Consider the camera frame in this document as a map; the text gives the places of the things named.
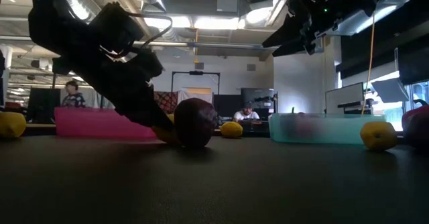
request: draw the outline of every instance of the tabletop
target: tabletop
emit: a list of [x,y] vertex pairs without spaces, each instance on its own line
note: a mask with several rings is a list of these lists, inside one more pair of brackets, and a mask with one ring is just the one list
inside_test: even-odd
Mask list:
[[428,167],[407,146],[22,137],[0,143],[0,223],[423,223]]

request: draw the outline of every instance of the person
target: person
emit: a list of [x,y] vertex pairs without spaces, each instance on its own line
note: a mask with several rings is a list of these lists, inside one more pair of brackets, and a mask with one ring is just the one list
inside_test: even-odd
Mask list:
[[61,107],[85,107],[85,99],[82,93],[78,92],[78,84],[71,80],[66,83],[68,96],[62,100]]
[[259,115],[251,107],[246,106],[234,114],[233,121],[238,122],[244,119],[259,119]]

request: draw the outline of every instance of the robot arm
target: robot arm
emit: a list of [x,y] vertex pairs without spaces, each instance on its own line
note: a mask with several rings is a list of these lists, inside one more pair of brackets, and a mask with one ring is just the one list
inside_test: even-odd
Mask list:
[[[162,65],[150,49],[133,48],[134,41],[144,34],[118,3],[104,6],[87,25],[75,16],[66,0],[33,0],[28,21],[31,39],[61,55],[54,59],[55,73],[73,70],[133,122],[173,128],[155,103],[150,84],[161,74]],[[111,60],[129,52],[137,56],[126,63]]]

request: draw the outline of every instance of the pink container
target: pink container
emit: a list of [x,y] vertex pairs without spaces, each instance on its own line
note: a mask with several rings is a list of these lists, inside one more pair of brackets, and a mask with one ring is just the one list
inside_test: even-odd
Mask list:
[[56,133],[67,137],[156,139],[150,127],[133,123],[113,109],[55,108]]

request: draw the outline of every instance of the ceiling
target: ceiling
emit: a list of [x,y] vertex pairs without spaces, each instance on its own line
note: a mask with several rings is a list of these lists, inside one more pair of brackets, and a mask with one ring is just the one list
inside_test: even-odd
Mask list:
[[[123,8],[128,11],[139,11],[141,1],[139,0],[91,0],[97,4],[97,7],[102,8],[108,2],[119,1]],[[32,0],[1,0],[0,4],[0,36],[29,36],[29,28],[27,15],[32,9]],[[191,24],[194,23],[194,16],[190,12],[187,16],[191,18]],[[255,28],[254,30],[198,30],[198,42],[209,43],[232,43],[232,44],[251,44],[260,45],[268,38],[275,29],[279,28],[286,16],[286,9],[283,9],[274,24],[271,27]],[[152,34],[158,32],[154,27],[149,28]],[[196,32],[186,28],[174,28],[174,31],[184,41],[196,41]],[[8,90],[9,99],[17,101],[27,100],[29,95],[28,89],[33,85],[49,87],[52,84],[53,73],[49,69],[34,68],[30,64],[32,60],[47,58],[48,60],[57,55],[49,50],[33,44],[32,42],[18,42],[15,40],[0,40],[0,44],[8,45],[13,48],[13,59],[10,74],[10,86]],[[193,49],[189,48],[171,48],[157,47],[156,50],[162,50],[162,54],[171,54],[180,57],[184,54],[194,54]],[[253,56],[260,60],[265,60],[271,54],[270,50],[250,50],[236,48],[199,48],[198,55],[207,56]],[[58,76],[56,78],[57,85],[63,85],[67,81],[72,80],[72,75]]]

